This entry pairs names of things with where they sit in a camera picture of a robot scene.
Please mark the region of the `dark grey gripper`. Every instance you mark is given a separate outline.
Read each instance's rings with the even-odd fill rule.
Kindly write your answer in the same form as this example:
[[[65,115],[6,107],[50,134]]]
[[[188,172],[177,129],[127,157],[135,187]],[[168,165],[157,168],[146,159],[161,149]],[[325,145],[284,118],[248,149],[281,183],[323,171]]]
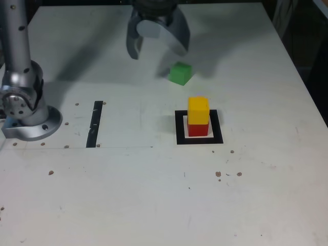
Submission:
[[[137,15],[128,22],[126,46],[132,59],[139,59],[143,37],[164,42],[175,54],[184,56],[189,50],[190,29],[175,0],[134,0]]]

